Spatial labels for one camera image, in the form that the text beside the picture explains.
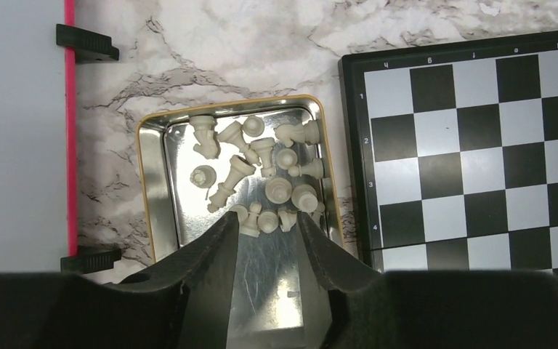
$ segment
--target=white marble surface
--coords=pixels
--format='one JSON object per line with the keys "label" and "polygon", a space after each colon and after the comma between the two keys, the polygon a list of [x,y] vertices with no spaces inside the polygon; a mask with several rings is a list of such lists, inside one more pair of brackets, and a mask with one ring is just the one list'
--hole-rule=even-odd
{"label": "white marble surface", "polygon": [[353,243],[339,58],[557,30],[558,0],[84,0],[76,16],[77,26],[112,36],[121,50],[118,63],[77,70],[81,241],[124,249],[115,270],[91,276],[120,281],[150,263],[135,147],[143,116],[255,97],[316,96],[326,111]]}

